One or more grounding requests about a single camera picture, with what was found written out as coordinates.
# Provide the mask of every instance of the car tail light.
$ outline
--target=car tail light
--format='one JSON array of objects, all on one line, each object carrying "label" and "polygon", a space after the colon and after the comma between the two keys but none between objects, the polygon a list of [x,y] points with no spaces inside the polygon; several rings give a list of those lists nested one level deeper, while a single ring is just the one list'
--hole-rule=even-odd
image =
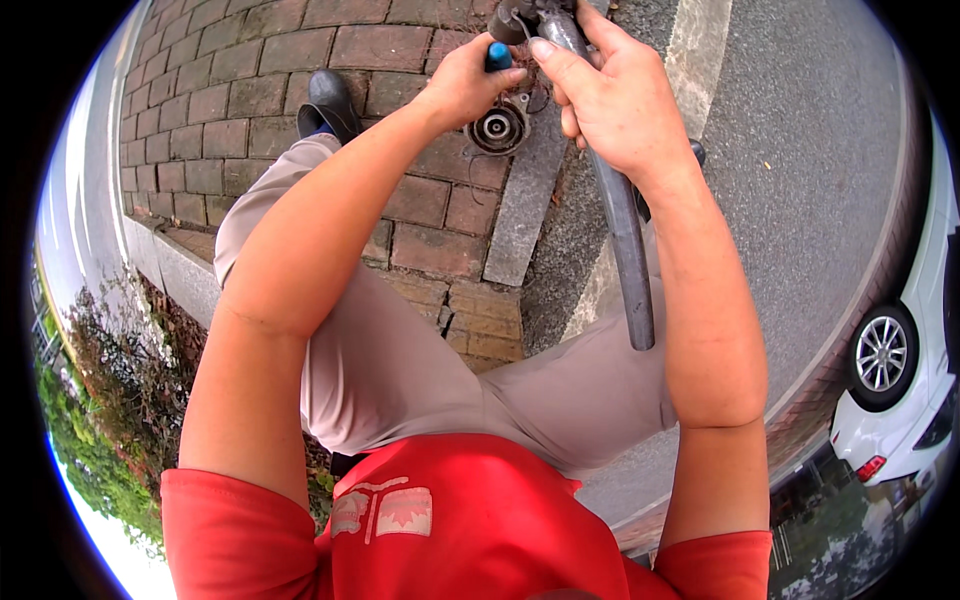
[{"label": "car tail light", "polygon": [[867,461],[867,464],[863,467],[856,470],[856,476],[863,483],[870,481],[870,478],[876,475],[876,472],[880,470],[887,463],[887,459],[882,456],[875,456],[874,458]]}]

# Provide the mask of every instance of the brick pavement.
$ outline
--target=brick pavement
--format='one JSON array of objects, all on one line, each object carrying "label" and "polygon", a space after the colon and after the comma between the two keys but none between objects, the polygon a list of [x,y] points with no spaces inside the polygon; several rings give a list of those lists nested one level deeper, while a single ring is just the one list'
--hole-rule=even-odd
[{"label": "brick pavement", "polygon": [[[129,214],[209,261],[229,208],[297,140],[310,74],[338,69],[364,122],[404,106],[495,0],[156,0],[122,104]],[[465,156],[459,132],[411,165],[363,260],[477,372],[522,358],[518,292],[481,281],[508,158]]]}]

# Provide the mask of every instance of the black shoe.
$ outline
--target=black shoe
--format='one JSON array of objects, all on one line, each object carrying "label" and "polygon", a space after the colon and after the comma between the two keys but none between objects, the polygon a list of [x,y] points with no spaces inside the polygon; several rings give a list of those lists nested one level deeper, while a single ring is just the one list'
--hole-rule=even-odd
[{"label": "black shoe", "polygon": [[336,71],[321,69],[310,78],[307,101],[297,112],[297,134],[304,139],[326,122],[341,144],[363,131],[360,116],[353,108],[347,82]]}]

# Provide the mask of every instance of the screwdriver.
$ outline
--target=screwdriver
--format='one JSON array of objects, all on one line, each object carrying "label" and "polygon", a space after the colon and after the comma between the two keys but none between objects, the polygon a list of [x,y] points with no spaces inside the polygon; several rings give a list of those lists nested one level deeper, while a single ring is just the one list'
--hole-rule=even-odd
[{"label": "screwdriver", "polygon": [[484,70],[488,73],[509,69],[513,63],[514,57],[510,54],[510,48],[507,47],[507,44],[495,41],[487,48],[487,59],[484,60]]}]

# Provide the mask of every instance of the sky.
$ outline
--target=sky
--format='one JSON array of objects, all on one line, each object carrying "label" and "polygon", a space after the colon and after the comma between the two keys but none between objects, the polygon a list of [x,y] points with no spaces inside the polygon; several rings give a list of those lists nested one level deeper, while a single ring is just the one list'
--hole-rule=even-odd
[{"label": "sky", "polygon": [[87,506],[66,478],[66,466],[60,461],[57,461],[57,466],[77,516],[130,597],[133,600],[177,598],[167,564],[161,559],[148,558],[143,550],[132,545],[119,520],[103,516]]}]

